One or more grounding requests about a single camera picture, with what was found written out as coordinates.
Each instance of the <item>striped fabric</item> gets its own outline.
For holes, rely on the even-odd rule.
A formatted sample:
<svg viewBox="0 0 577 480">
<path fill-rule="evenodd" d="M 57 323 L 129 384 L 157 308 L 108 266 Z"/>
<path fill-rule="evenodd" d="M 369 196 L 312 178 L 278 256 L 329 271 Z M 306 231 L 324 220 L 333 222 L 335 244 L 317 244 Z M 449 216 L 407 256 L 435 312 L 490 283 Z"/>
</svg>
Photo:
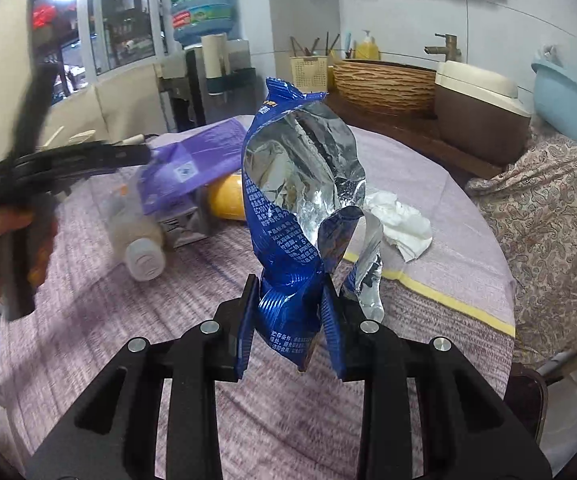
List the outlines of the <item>striped fabric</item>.
<svg viewBox="0 0 577 480">
<path fill-rule="evenodd" d="M 168 255 L 153 282 L 137 283 L 112 260 L 99 205 L 123 182 L 119 174 L 80 184 L 59 210 L 60 232 L 37 311 L 0 329 L 0 383 L 22 455 L 33 453 L 59 417 L 110 358 L 134 336 L 152 343 L 181 336 L 211 318 L 220 301 L 238 297 L 260 264 L 242 224 Z M 343 262 L 337 285 L 349 270 Z M 502 395 L 513 340 L 489 326 L 383 281 L 385 323 L 400 336 L 451 338 Z M 256 337 L 239 384 L 216 386 L 222 467 L 226 479 L 354 478 L 363 384 L 335 378 L 322 342 L 309 370 Z M 156 475 L 164 478 L 165 387 Z M 419 418 L 413 417 L 415 471 L 422 473 Z"/>
</svg>

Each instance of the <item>soap dispenser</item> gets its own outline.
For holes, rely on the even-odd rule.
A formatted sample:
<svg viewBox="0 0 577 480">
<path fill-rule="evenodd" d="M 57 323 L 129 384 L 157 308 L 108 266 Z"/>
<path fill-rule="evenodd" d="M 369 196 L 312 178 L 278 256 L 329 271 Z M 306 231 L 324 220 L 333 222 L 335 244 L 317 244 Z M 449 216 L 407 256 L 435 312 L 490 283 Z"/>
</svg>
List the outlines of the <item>soap dispenser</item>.
<svg viewBox="0 0 577 480">
<path fill-rule="evenodd" d="M 355 59 L 379 61 L 379 48 L 375 43 L 375 38 L 371 37 L 369 30 L 364 30 L 364 32 L 366 32 L 366 38 L 364 38 L 364 41 L 362 41 L 355 50 Z"/>
</svg>

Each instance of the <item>plastic basket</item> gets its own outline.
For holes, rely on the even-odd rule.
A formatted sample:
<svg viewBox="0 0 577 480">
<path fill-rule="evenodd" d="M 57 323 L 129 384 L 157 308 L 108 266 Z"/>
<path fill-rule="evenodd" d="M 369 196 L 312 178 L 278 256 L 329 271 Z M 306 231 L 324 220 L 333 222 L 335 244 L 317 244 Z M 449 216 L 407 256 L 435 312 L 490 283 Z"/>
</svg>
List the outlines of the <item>plastic basket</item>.
<svg viewBox="0 0 577 480">
<path fill-rule="evenodd" d="M 328 89 L 328 57 L 292 57 L 293 85 L 304 93 Z"/>
</svg>

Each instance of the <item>faucet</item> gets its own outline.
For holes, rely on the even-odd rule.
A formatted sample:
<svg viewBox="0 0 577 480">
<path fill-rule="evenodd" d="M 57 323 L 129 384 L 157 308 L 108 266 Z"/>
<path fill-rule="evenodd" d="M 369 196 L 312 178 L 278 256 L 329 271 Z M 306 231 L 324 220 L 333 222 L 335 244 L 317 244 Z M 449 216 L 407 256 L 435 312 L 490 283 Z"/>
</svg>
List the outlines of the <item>faucet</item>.
<svg viewBox="0 0 577 480">
<path fill-rule="evenodd" d="M 446 38 L 446 46 L 425 46 L 426 54 L 443 54 L 444 61 L 457 61 L 458 56 L 462 56 L 462 51 L 457 47 L 457 36 L 451 34 L 436 34 L 438 38 Z"/>
</svg>

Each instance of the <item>white tissue paper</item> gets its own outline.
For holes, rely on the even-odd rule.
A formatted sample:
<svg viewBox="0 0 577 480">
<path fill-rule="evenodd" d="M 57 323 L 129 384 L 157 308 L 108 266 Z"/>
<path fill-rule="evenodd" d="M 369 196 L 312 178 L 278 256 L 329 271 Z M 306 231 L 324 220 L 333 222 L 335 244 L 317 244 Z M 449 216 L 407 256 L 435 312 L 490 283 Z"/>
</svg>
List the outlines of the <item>white tissue paper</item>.
<svg viewBox="0 0 577 480">
<path fill-rule="evenodd" d="M 397 195 L 377 191 L 366 197 L 364 209 L 384 225 L 384 237 L 396 246 L 405 262 L 419 258 L 433 241 L 431 222 L 414 207 L 398 202 Z"/>
</svg>

